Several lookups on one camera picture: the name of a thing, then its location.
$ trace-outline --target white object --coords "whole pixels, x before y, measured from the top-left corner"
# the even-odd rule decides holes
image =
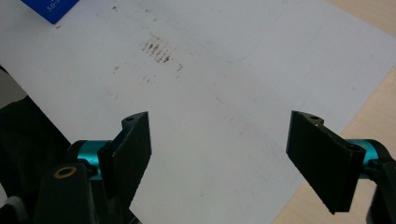
[[[71,142],[149,112],[145,224],[269,223],[302,180],[291,110],[340,132],[396,63],[395,38],[319,0],[81,0],[54,26],[6,1],[0,21],[0,64]]]

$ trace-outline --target blue box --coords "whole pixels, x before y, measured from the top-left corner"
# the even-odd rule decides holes
[[[24,4],[55,24],[78,0],[22,0]]]

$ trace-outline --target gray floor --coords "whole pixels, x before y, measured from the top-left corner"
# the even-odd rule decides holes
[[[19,101],[26,96],[26,93],[12,79],[10,75],[0,70],[0,108],[9,103]],[[0,185],[0,206],[3,205],[7,195]]]

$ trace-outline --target white board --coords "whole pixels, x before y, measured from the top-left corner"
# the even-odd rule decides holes
[[[56,25],[0,3],[0,64],[71,141],[148,111],[143,223],[269,223],[302,178],[290,111],[340,132],[396,40],[316,0],[80,0]]]

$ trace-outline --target light wood surface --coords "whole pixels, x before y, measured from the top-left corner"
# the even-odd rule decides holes
[[[331,3],[396,36],[396,1],[331,0]],[[381,142],[396,158],[396,64],[344,129],[344,138],[372,138]],[[278,214],[274,224],[287,223],[366,223],[366,214],[375,183],[360,180],[349,213],[332,215],[311,187],[304,182]]]

